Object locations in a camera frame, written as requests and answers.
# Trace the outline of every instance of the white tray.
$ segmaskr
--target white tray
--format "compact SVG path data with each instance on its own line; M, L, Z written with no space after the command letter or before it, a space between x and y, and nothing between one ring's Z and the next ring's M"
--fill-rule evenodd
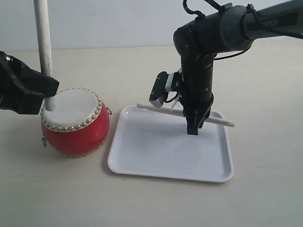
M216 111L214 117L223 118ZM128 106L120 113L107 164L118 174L223 183L233 176L227 129L205 122L187 135L185 118Z

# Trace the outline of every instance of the drumstick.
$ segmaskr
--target drumstick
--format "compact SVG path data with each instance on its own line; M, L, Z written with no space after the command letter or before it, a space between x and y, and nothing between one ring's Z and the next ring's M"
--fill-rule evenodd
M41 73L51 77L53 68L47 0L34 0L34 7ZM54 97L45 98L44 103L45 110L55 110Z
M165 108L165 107L157 108L157 107L154 107L151 105L143 105L143 104L137 104L137 107L139 109L147 109L147 110L151 110L151 111L158 112L158 113L169 114L169 115L178 116L178 117L184 117L182 110L174 110L174 109L171 110L171 109ZM226 119L222 119L222 118L218 118L218 117L209 116L209 118L206 119L205 121L209 122L209 123L213 123L213 124L218 124L218 125L223 125L223 126L228 126L228 127L235 127L235 122L229 121Z

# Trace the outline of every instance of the red drum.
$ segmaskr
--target red drum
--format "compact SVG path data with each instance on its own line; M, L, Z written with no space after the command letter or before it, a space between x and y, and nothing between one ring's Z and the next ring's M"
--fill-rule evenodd
M95 92L67 89L55 96L54 111L42 108L41 124L46 141L56 150L81 156L96 150L106 139L109 110Z

